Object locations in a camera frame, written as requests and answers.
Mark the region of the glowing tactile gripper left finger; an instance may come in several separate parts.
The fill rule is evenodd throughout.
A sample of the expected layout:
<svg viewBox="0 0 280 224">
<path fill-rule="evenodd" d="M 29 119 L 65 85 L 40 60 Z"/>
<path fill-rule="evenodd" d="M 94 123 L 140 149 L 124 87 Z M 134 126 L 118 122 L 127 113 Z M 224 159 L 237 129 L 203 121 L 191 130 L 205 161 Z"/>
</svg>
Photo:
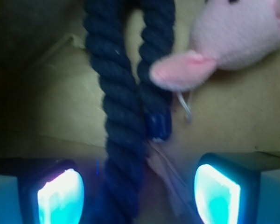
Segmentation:
<svg viewBox="0 0 280 224">
<path fill-rule="evenodd" d="M 0 158 L 0 224 L 78 224 L 83 206 L 74 161 Z"/>
</svg>

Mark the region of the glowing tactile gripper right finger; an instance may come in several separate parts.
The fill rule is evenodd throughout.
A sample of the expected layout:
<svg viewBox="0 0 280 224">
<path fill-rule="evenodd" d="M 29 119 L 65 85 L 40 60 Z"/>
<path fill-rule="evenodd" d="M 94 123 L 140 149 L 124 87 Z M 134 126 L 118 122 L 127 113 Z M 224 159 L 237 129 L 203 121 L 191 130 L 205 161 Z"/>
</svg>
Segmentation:
<svg viewBox="0 0 280 224">
<path fill-rule="evenodd" d="M 207 153 L 194 196 L 205 224 L 280 224 L 280 153 Z"/>
</svg>

